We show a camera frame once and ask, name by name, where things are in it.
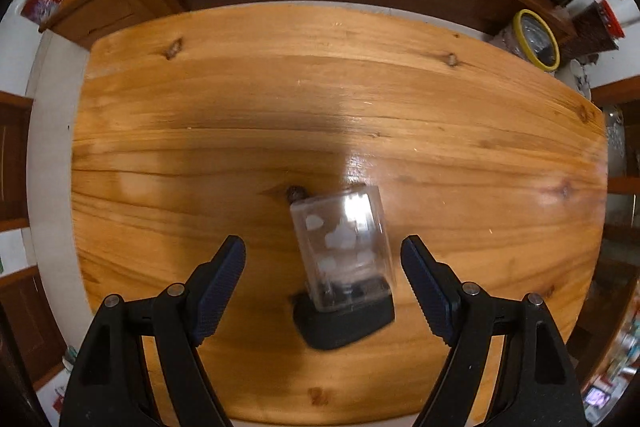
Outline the clear bottle black cap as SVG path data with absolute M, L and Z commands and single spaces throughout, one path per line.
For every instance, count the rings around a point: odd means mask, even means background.
M 293 320 L 307 346 L 340 349 L 392 324 L 395 275 L 378 187 L 309 196 L 292 186 L 288 197 L 307 277 Z

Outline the yellow rimmed basket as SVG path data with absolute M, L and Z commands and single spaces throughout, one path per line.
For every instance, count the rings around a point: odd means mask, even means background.
M 560 49 L 549 25 L 531 10 L 518 11 L 490 43 L 552 74 L 560 64 Z

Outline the dark vase red top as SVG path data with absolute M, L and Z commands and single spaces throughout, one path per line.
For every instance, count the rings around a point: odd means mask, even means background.
M 572 18 L 576 37 L 567 45 L 571 57 L 599 54 L 618 49 L 625 31 L 606 0 L 593 1 Z

